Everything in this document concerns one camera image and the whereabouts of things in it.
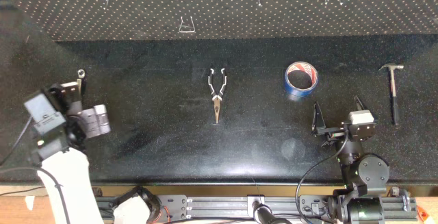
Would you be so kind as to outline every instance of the pegboard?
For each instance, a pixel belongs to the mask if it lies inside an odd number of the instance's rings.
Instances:
[[[437,0],[13,0],[53,40],[434,34]],[[179,32],[181,17],[193,33]]]

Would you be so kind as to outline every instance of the metal ring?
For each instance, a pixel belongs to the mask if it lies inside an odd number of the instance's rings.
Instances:
[[[293,86],[289,81],[289,74],[293,71],[303,71],[310,76],[312,85],[307,89],[301,89]],[[315,67],[310,65],[307,62],[295,62],[291,64],[285,72],[285,89],[286,92],[294,95],[296,97],[305,97],[312,93],[313,89],[315,89],[316,84],[318,83],[318,72],[316,71]]]

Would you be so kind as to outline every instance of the black tabletop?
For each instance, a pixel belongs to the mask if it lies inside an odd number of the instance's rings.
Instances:
[[[390,183],[438,184],[438,37],[343,36],[246,40],[61,42],[2,38],[0,148],[3,157],[23,128],[25,97],[41,86],[75,81],[86,69],[85,108],[105,104],[111,133],[86,141],[95,184],[296,184],[335,152],[309,135],[313,103],[328,127],[355,110],[353,97],[378,116],[365,151],[390,163]],[[314,92],[285,96],[284,72],[305,61],[318,70]],[[391,124],[388,70],[396,71],[401,128]],[[209,69],[226,68],[219,124],[207,86]],[[214,80],[222,83],[220,75]],[[27,165],[36,147],[25,135],[8,166]],[[0,175],[33,182],[35,174]],[[342,182],[335,161],[307,182]]]

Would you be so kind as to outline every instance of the tape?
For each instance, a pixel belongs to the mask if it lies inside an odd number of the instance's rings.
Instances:
[[[294,71],[303,71],[311,78],[312,85],[307,89],[297,88],[289,81],[289,74],[294,74]],[[285,72],[285,89],[286,92],[296,97],[305,97],[312,93],[318,83],[318,72],[315,67],[307,62],[295,62],[291,64]]]

